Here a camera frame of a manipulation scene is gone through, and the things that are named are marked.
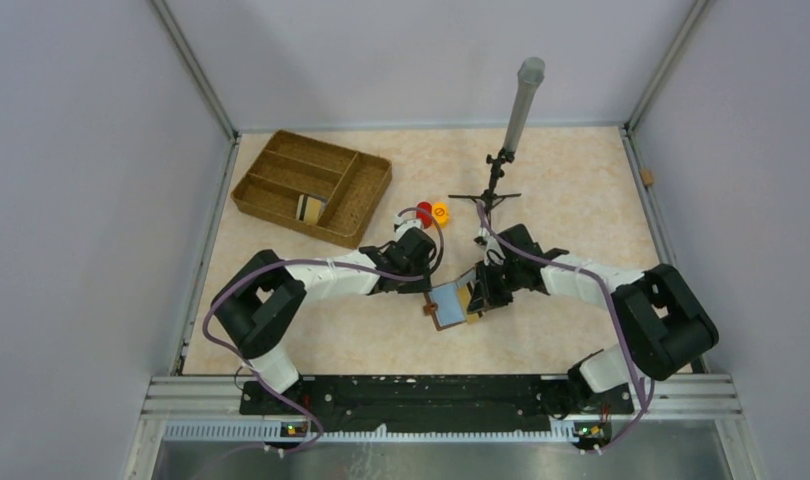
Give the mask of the gold card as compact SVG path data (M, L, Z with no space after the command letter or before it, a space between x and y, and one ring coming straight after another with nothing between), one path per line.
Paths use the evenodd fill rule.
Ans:
M484 316L484 300L476 291L473 282L461 284L457 296L466 324L473 324Z
M326 205L325 198L301 194L297 200L295 218L308 225L317 225Z

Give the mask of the brown leather card holder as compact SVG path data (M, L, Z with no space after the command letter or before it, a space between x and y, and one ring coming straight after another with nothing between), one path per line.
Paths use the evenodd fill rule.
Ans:
M475 291L476 270L465 271L456 280L433 287L424 293L423 313L432 319L437 331L477 322L482 312L470 312L468 305Z

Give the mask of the woven brown divided tray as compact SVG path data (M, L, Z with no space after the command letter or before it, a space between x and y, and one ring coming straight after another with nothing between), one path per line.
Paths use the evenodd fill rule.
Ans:
M383 157L278 130L231 199L244 214L356 249L391 179L392 163ZM317 225L295 218L301 194L327 200Z

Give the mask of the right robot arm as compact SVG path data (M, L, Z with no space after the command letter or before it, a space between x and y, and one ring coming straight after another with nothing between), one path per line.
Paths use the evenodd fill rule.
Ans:
M572 297L611 316L617 343L568 372L567 397L581 412L595 411L614 387L668 379L719 342L716 325L672 265L622 269L560 248L543 250L522 224L490 236L485 246L468 313L505 307L525 289Z

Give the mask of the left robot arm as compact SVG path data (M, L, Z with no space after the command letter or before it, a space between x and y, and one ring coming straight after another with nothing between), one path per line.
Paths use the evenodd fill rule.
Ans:
M337 257L282 259L262 250L213 298L209 315L266 384L264 401L278 413L289 413L300 404L302 388L283 338L300 307L352 295L427 292L443 252L443 241L408 222L381 246Z

